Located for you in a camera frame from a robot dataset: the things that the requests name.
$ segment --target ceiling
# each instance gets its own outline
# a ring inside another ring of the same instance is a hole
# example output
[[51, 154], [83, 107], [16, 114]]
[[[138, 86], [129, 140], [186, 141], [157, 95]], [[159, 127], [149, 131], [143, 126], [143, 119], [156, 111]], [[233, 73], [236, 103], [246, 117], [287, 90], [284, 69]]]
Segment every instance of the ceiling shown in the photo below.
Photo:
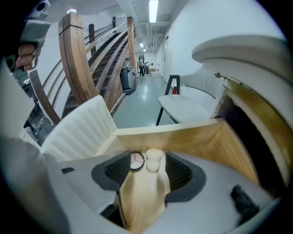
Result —
[[69, 9], [76, 9], [80, 15], [96, 15], [116, 5], [116, 0], [49, 0], [48, 21], [57, 22]]
[[134, 9], [141, 33], [136, 37], [136, 52], [141, 52], [142, 42], [147, 52], [156, 52], [170, 26], [172, 13], [178, 0], [159, 0], [156, 23], [149, 23], [148, 0], [129, 0]]

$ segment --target hallway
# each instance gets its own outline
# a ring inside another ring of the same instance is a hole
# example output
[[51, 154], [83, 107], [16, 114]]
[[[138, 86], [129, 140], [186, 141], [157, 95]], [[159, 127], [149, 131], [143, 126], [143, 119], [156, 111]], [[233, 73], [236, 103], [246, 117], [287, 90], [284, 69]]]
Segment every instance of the hallway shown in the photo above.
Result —
[[[125, 97], [113, 119], [118, 128], [155, 126], [160, 112], [159, 96], [164, 95], [167, 84], [162, 77], [139, 77], [136, 91]], [[163, 112], [160, 125], [175, 123]]]

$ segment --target chair seat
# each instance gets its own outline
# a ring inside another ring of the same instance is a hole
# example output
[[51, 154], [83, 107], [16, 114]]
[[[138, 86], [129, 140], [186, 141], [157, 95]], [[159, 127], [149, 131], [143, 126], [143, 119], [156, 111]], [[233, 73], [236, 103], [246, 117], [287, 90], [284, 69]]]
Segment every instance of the chair seat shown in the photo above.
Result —
[[165, 112], [178, 123], [208, 119], [208, 112], [200, 103], [183, 95], [164, 95], [158, 101]]

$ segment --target hand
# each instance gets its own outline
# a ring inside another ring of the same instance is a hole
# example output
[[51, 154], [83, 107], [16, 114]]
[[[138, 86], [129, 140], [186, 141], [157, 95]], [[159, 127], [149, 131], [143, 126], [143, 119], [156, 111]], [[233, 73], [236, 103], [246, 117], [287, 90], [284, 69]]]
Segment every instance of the hand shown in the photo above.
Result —
[[33, 59], [35, 58], [36, 46], [33, 44], [21, 45], [18, 49], [18, 55], [16, 61], [17, 67], [22, 67], [24, 71], [28, 71], [33, 67]]

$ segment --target red object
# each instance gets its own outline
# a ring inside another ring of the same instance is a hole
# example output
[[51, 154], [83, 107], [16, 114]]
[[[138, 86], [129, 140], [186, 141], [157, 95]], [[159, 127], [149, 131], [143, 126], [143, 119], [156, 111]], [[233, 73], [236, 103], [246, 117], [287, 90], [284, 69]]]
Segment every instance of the red object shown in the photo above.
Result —
[[173, 92], [172, 92], [172, 94], [177, 94], [177, 87], [176, 87], [176, 86], [173, 87]]

